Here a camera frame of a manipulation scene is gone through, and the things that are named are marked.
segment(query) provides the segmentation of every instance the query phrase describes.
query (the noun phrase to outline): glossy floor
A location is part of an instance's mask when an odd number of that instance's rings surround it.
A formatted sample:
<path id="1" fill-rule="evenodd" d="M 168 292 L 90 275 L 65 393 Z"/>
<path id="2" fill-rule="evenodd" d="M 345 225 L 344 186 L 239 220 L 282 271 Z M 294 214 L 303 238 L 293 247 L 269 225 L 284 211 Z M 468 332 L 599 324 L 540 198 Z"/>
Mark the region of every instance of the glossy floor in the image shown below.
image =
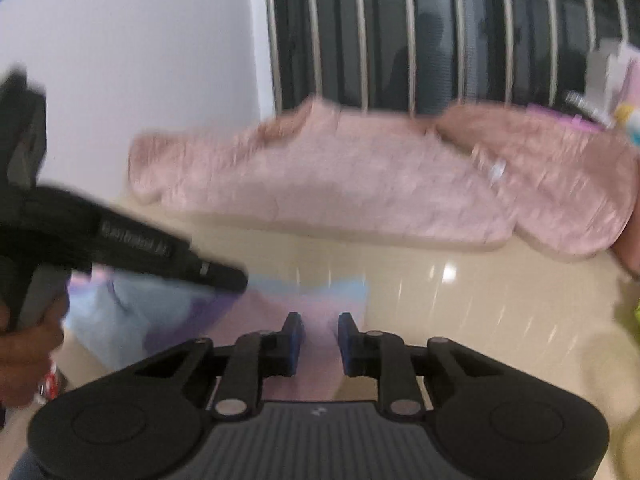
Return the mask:
<path id="1" fill-rule="evenodd" d="M 123 206 L 252 273 L 302 285 L 366 280 L 366 329 L 395 332 L 411 344 L 448 336 L 584 396 L 612 429 L 596 478 L 640 480 L 640 346 L 632 315 L 640 286 L 610 254 L 560 262 L 519 238 L 484 253 L 409 248 L 220 226 L 208 216 L 171 216 L 126 201 Z M 60 359 L 76 384 L 102 372 L 91 356 L 72 348 L 77 346 L 71 338 Z M 340 397 L 369 397 L 372 387 L 371 381 L 349 382 Z M 12 440 L 20 441 L 23 432 L 19 421 Z M 6 441 L 0 435 L 4 456 Z"/>

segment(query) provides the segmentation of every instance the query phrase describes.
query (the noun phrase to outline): human hand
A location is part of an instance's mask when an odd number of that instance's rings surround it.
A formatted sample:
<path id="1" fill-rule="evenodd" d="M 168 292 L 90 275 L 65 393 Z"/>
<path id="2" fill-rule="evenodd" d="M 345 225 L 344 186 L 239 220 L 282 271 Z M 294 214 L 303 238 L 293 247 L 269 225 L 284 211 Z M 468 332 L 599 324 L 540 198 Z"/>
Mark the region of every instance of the human hand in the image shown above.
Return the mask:
<path id="1" fill-rule="evenodd" d="M 39 325 L 0 333 L 0 402 L 8 408 L 27 406 L 33 400 L 40 380 L 49 372 L 50 354 L 62 344 L 62 318 L 68 310 L 68 295 L 51 303 Z M 9 325 L 10 313 L 0 303 L 0 332 Z"/>

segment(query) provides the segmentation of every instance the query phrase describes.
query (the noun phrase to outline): white wall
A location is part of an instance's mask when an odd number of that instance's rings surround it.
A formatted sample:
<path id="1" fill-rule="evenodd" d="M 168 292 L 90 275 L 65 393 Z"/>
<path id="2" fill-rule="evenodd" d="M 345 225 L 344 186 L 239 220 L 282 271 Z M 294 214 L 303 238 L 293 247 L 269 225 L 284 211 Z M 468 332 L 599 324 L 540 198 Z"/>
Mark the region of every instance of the white wall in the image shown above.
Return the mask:
<path id="1" fill-rule="evenodd" d="M 265 119 L 271 117 L 275 111 L 267 0 L 251 0 L 251 12 L 258 108 L 260 118 Z"/>
<path id="2" fill-rule="evenodd" d="M 0 72 L 23 64 L 47 91 L 41 181 L 108 200 L 140 130 L 216 124 L 228 135 L 267 115 L 260 12 L 259 0 L 2 0 Z"/>

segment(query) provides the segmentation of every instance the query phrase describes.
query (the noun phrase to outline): pink cloth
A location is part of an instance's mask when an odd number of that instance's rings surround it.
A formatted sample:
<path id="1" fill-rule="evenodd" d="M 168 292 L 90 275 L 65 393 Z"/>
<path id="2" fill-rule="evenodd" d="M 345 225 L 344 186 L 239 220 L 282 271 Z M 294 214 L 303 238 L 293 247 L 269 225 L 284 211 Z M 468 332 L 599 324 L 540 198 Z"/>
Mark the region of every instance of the pink cloth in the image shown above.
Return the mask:
<path id="1" fill-rule="evenodd" d="M 338 316 L 351 312 L 357 324 L 364 321 L 364 304 L 318 294 L 267 296 L 249 290 L 220 322 L 203 335 L 216 346 L 231 345 L 245 333 L 277 331 L 289 312 L 302 316 L 305 341 L 295 377 L 264 381 L 264 400 L 332 400 L 344 375 L 337 343 Z"/>
<path id="2" fill-rule="evenodd" d="M 473 151 L 517 227 L 553 251 L 607 249 L 629 220 L 637 154 L 623 135 L 578 131 L 504 104 L 455 105 L 437 129 Z"/>
<path id="3" fill-rule="evenodd" d="M 94 266 L 90 275 L 81 272 L 73 272 L 69 280 L 69 287 L 82 288 L 87 285 L 105 283 L 113 275 L 111 269 L 102 266 Z"/>
<path id="4" fill-rule="evenodd" d="M 221 144 L 146 134 L 130 150 L 143 201 L 401 238 L 504 242 L 513 221 L 472 163 L 406 114 L 343 109 L 309 99 Z"/>
<path id="5" fill-rule="evenodd" d="M 582 132 L 597 133 L 604 131 L 604 128 L 602 126 L 596 123 L 592 123 L 591 121 L 585 119 L 584 117 L 581 117 L 580 115 L 570 116 L 561 114 L 559 112 L 556 112 L 555 110 L 551 110 L 550 108 L 546 108 L 540 105 L 527 105 L 527 114 L 539 115 L 555 119 L 559 123 L 565 124 L 566 126 L 570 126 L 575 130 L 580 130 Z"/>

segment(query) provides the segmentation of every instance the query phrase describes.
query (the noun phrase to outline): ribbed gray surface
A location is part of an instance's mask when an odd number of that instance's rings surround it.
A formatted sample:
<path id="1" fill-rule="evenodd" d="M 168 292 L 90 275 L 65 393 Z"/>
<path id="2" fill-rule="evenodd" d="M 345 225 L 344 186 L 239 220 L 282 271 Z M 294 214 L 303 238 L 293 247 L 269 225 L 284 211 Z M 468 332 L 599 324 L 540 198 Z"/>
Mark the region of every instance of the ribbed gray surface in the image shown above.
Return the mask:
<path id="1" fill-rule="evenodd" d="M 218 426 L 170 480 L 468 480 L 417 426 L 370 403 L 267 404 L 260 416 Z"/>

